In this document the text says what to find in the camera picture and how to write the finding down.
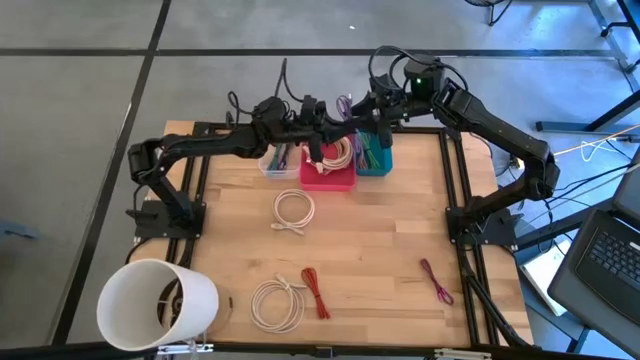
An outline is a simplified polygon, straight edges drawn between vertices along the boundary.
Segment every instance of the gray floor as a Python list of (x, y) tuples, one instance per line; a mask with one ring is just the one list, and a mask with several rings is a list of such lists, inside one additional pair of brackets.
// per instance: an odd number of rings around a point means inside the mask
[[(620, 16), (601, 1), (608, 19)], [(0, 47), (147, 46), (161, 1), (0, 2)], [(484, 9), (459, 1), (175, 1), (161, 48), (324, 47), (369, 48), (390, 43), (428, 49), (597, 49), (608, 46), (584, 4), (515, 2), (493, 28)], [(614, 32), (635, 60), (640, 54), (626, 29)], [(294, 92), (323, 99), (367, 87), (366, 58), (296, 57), (289, 60)], [(590, 121), (630, 94), (610, 59), (448, 58), (487, 108), (561, 150), (593, 137), (538, 134), (535, 121)], [(134, 126), (131, 143), (160, 135), (166, 120), (220, 120), (226, 92), (237, 91), (250, 106), (269, 94), (280, 59), (275, 57), (156, 58)], [(384, 61), (377, 68), (384, 68)], [(0, 241), (0, 348), (47, 341), (59, 297), (89, 220), (106, 163), (133, 90), (141, 58), (0, 57), (0, 219), (38, 228), (35, 241)], [(635, 124), (640, 113), (624, 123)], [(418, 119), (431, 124), (432, 119)], [(618, 144), (631, 155), (635, 147)], [(496, 149), (494, 165), (506, 155)], [(562, 186), (622, 165), (619, 154), (601, 151), (585, 164), (579, 152), (558, 159)], [(501, 183), (511, 181), (507, 172)], [(92, 263), (70, 341), (98, 341), (99, 292), (124, 260), (133, 226), (124, 215), (133, 184), (123, 163)], [(582, 198), (608, 197), (615, 184)], [(525, 219), (543, 206), (527, 202)], [(554, 211), (570, 214), (580, 205)], [(533, 222), (546, 223), (546, 217)], [(566, 349), (568, 338), (529, 312), (536, 343)], [(590, 336), (591, 354), (612, 354), (614, 346)], [(220, 355), (228, 358), (267, 356)]]

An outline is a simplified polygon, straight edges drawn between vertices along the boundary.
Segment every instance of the wooden tabletop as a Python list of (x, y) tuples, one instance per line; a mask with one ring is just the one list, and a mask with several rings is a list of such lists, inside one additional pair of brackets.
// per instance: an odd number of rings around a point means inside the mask
[[(165, 134), (189, 134), (191, 121), (169, 121)], [(458, 202), (463, 203), (453, 143), (450, 154)], [(487, 147), (463, 136), (474, 195), (496, 190)], [(351, 193), (310, 192), (315, 217), (305, 236), (275, 231), (272, 203), (285, 189), (299, 188), (297, 180), (269, 180), (257, 160), (235, 156), (211, 158), (204, 201), (207, 213), (192, 269), (227, 289), (234, 310), (228, 324), (210, 341), (380, 345), (407, 347), (466, 347), (469, 336), (459, 270), (448, 241), (444, 209), (447, 190), (438, 137), (394, 135), (393, 170), (386, 177), (358, 177)], [(190, 193), (195, 193), (199, 161)], [(184, 160), (168, 174), (179, 187)], [(292, 199), (281, 205), (285, 218), (300, 218), (306, 209)], [(132, 260), (164, 259), (166, 239), (151, 240)], [(499, 247), (484, 246), (492, 298), (518, 334), (532, 343), (531, 331), (514, 260)], [(419, 265), (431, 263), (436, 277), (455, 299), (453, 306), (438, 301), (433, 284)], [(315, 301), (304, 291), (306, 311), (300, 326), (288, 333), (262, 332), (249, 316), (251, 295), (276, 272), (302, 283), (300, 271), (317, 270), (320, 291), (330, 320), (317, 319)], [(276, 322), (288, 300), (274, 294), (263, 314)], [(481, 339), (486, 342), (482, 307), (475, 306)]]

